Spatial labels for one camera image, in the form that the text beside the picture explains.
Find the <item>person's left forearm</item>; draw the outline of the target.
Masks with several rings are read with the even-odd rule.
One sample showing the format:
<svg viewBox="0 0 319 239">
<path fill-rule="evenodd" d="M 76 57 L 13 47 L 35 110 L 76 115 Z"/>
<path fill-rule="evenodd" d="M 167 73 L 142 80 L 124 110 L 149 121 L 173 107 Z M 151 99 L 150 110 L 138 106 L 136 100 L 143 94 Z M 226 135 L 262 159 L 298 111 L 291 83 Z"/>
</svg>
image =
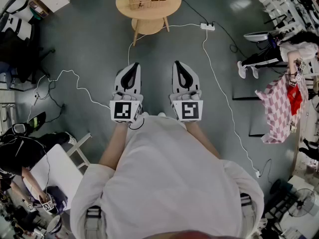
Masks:
<svg viewBox="0 0 319 239">
<path fill-rule="evenodd" d="M 125 149 L 128 127 L 126 123 L 116 124 L 108 146 L 99 160 L 100 165 L 116 170 Z"/>
</svg>

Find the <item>white folding table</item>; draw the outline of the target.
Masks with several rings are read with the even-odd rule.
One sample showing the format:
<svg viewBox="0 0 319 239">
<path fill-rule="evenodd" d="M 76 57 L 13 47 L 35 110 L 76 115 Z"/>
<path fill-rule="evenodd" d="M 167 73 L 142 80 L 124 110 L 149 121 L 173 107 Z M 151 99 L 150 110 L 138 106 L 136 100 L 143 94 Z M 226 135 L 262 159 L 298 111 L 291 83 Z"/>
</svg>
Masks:
<svg viewBox="0 0 319 239">
<path fill-rule="evenodd" d="M 59 144 L 55 145 L 31 169 L 31 174 L 42 189 L 47 186 L 57 186 L 64 193 L 68 199 L 68 209 L 84 171 L 90 165 L 80 147 L 91 137 L 90 133 L 86 134 L 68 151 Z"/>
</svg>

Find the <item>white and black robot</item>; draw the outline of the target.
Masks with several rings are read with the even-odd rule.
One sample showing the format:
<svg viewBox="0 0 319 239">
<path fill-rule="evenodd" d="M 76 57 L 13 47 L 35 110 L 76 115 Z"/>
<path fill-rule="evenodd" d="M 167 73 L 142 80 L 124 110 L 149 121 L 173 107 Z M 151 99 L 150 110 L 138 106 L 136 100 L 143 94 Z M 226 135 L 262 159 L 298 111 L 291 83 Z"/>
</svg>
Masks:
<svg viewBox="0 0 319 239">
<path fill-rule="evenodd" d="M 29 0 L 8 0 L 0 13 L 0 32 L 11 29 L 22 41 L 29 41 L 32 34 L 33 13 Z"/>
</svg>

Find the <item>woven wicker compartment basket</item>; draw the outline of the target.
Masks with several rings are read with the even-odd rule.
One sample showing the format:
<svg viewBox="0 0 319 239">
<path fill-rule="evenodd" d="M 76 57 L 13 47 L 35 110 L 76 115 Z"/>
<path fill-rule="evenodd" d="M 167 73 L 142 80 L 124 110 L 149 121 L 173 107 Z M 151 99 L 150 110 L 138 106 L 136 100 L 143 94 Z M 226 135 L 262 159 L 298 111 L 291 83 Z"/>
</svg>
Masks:
<svg viewBox="0 0 319 239">
<path fill-rule="evenodd" d="M 167 0 L 128 0 L 131 10 L 159 8 L 166 4 Z"/>
</svg>

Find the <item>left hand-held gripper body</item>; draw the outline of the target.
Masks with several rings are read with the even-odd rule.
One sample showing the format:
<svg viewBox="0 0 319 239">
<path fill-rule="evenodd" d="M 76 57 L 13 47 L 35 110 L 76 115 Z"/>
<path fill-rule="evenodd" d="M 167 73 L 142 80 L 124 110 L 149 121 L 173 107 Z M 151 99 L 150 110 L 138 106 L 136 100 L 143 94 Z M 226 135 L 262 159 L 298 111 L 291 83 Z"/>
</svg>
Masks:
<svg viewBox="0 0 319 239">
<path fill-rule="evenodd" d="M 143 95 L 113 92 L 110 100 L 111 120 L 114 122 L 136 122 L 142 113 Z"/>
</svg>

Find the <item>person's white shirt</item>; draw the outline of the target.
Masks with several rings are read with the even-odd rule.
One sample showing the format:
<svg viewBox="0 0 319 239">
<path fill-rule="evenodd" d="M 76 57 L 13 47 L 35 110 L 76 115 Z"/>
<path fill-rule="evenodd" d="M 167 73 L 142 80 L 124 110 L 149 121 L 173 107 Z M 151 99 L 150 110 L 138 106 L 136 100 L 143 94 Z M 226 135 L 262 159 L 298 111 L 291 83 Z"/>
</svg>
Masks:
<svg viewBox="0 0 319 239">
<path fill-rule="evenodd" d="M 72 200 L 76 239 L 246 239 L 264 211 L 259 184 L 218 159 L 184 123 L 128 128 L 116 170 L 91 164 Z"/>
</svg>

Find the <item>black floor fan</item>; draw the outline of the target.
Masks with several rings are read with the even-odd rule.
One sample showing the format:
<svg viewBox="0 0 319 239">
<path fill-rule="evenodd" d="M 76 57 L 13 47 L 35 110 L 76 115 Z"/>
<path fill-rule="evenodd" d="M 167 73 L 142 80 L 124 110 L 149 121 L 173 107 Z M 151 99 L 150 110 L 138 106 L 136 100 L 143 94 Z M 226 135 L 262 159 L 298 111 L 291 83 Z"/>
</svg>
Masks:
<svg viewBox="0 0 319 239">
<path fill-rule="evenodd" d="M 289 208 L 288 212 L 291 217 L 302 217 L 308 214 L 315 204 L 314 191 L 302 188 L 295 192 L 296 201 Z"/>
</svg>

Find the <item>white storage rack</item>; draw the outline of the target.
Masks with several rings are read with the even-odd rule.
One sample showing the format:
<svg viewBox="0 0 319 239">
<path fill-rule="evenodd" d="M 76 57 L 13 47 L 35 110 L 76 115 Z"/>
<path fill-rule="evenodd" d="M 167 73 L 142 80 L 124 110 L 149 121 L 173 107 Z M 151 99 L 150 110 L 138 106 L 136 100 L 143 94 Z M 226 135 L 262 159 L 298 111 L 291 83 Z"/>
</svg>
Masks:
<svg viewBox="0 0 319 239">
<path fill-rule="evenodd" d="M 319 0 L 259 0 L 274 29 L 308 30 L 319 34 Z"/>
</svg>

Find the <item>round wooden side table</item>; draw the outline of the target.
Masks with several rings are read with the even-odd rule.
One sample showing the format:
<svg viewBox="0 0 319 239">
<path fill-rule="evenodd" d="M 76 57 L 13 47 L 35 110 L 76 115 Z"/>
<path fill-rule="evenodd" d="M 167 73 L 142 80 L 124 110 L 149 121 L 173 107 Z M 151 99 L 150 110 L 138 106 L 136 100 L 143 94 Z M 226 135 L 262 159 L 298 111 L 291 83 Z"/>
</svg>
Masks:
<svg viewBox="0 0 319 239">
<path fill-rule="evenodd" d="M 163 27 L 169 31 L 167 17 L 175 13 L 181 5 L 181 0 L 167 0 L 159 8 L 131 10 L 128 0 L 116 0 L 118 11 L 132 20 L 134 30 L 133 46 L 136 45 L 138 35 L 152 35 L 158 33 Z"/>
</svg>

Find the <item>person's right forearm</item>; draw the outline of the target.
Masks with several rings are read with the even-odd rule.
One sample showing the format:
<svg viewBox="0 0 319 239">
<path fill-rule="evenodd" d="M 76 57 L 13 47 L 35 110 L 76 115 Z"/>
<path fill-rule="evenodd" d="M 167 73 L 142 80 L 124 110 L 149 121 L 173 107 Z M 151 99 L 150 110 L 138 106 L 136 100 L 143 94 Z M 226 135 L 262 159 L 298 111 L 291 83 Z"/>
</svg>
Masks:
<svg viewBox="0 0 319 239">
<path fill-rule="evenodd" d="M 211 152 L 218 159 L 221 159 L 221 156 L 214 145 L 210 142 L 204 132 L 201 130 L 197 122 L 186 122 L 186 130 L 193 135 L 209 152 Z"/>
</svg>

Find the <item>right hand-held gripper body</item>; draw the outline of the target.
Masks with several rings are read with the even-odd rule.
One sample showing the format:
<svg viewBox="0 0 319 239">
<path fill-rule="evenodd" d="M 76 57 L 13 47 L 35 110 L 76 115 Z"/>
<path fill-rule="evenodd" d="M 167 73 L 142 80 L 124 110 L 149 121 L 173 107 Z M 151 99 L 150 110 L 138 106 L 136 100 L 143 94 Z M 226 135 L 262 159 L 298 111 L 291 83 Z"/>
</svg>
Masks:
<svg viewBox="0 0 319 239">
<path fill-rule="evenodd" d="M 175 93 L 169 96 L 177 121 L 200 121 L 202 118 L 202 91 Z"/>
</svg>

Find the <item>pink checked cloth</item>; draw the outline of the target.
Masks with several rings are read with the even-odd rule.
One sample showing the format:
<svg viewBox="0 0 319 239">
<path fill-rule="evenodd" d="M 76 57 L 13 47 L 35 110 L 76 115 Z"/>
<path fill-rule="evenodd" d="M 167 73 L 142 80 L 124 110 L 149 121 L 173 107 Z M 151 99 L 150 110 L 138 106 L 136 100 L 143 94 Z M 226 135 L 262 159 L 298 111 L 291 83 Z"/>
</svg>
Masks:
<svg viewBox="0 0 319 239">
<path fill-rule="evenodd" d="M 264 143 L 283 143 L 295 131 L 308 101 L 308 89 L 304 77 L 293 87 L 290 77 L 272 81 L 262 91 L 255 91 L 262 101 L 267 117 L 269 132 L 261 137 Z"/>
</svg>

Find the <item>black office chair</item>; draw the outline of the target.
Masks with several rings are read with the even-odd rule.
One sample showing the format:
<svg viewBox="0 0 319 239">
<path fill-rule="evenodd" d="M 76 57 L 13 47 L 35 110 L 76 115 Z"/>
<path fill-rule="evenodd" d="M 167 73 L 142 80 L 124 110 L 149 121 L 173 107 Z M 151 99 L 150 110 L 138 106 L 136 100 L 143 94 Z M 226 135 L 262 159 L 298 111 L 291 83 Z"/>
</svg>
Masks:
<svg viewBox="0 0 319 239">
<path fill-rule="evenodd" d="M 39 44 L 40 28 L 37 24 L 33 24 L 32 27 L 29 41 L 21 40 L 11 29 L 0 32 L 0 73 L 14 69 L 13 77 L 22 83 L 29 81 L 35 84 L 37 71 L 49 76 L 42 68 L 41 62 L 50 53 L 55 53 L 55 49 L 44 52 Z"/>
</svg>

